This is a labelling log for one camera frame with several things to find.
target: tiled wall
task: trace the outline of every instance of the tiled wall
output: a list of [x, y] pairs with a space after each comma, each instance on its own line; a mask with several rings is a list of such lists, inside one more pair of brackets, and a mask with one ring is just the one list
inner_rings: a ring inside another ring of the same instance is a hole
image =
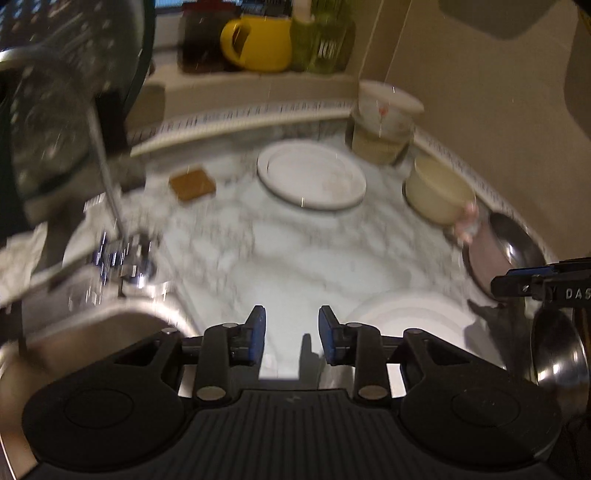
[[[574, 4], [386, 3], [392, 16], [376, 25], [393, 25], [392, 34], [376, 27], [374, 39], [378, 31], [384, 37], [371, 44], [363, 76], [417, 95], [426, 107], [420, 125], [498, 189], [561, 257], [591, 252], [591, 35]], [[404, 25], [400, 38], [396, 25]]]

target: sink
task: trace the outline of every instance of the sink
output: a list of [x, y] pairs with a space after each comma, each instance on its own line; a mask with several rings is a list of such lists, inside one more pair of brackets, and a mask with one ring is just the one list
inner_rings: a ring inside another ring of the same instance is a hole
[[37, 464], [21, 427], [35, 392], [163, 328], [201, 334], [173, 283], [122, 293], [120, 283], [103, 286], [98, 278], [93, 265], [63, 271], [23, 297], [19, 308], [0, 311], [0, 339], [7, 324], [21, 327], [18, 340], [0, 342], [0, 480], [20, 479]]

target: white plate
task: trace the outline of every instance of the white plate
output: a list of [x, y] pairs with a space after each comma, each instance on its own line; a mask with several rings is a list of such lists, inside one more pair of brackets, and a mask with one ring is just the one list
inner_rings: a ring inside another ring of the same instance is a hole
[[280, 198], [302, 208], [341, 210], [365, 197], [367, 182], [353, 155], [317, 142], [282, 141], [258, 158], [262, 182]]
[[[420, 328], [501, 366], [496, 348], [476, 318], [436, 293], [404, 291], [383, 294], [359, 306], [346, 321], [373, 325], [382, 335], [397, 337], [408, 328]], [[467, 346], [466, 338], [473, 349]], [[400, 366], [388, 365], [388, 376], [392, 396], [406, 395]]]

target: countertop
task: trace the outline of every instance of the countertop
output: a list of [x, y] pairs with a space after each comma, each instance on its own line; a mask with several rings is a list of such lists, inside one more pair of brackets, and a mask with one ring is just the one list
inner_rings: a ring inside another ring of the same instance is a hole
[[[145, 189], [123, 198], [131, 228], [142, 225], [161, 235], [161, 248], [203, 329], [242, 323], [255, 305], [266, 308], [263, 380], [315, 385], [323, 363], [317, 333], [322, 305], [330, 305], [344, 321], [361, 303], [387, 291], [437, 292], [486, 331], [466, 300], [492, 302], [469, 278], [461, 252], [402, 196], [413, 150], [395, 167], [359, 160], [368, 192], [361, 205], [343, 212], [289, 205], [257, 178], [258, 153], [269, 143], [311, 138], [345, 150], [345, 125], [332, 121], [265, 128], [169, 149], [144, 159]], [[216, 180], [217, 193], [181, 205], [168, 178], [198, 165]], [[104, 203], [92, 207], [66, 259], [89, 250], [110, 223]]]

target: strainer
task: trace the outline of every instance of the strainer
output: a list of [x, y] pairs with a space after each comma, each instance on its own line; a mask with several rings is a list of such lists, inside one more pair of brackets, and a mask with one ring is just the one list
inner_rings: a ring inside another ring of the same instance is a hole
[[[0, 50], [41, 44], [74, 67], [90, 92], [117, 90], [130, 110], [150, 64], [154, 0], [0, 0], [0, 7]], [[85, 113], [40, 69], [7, 81], [15, 180], [27, 200], [65, 183], [86, 161]]]

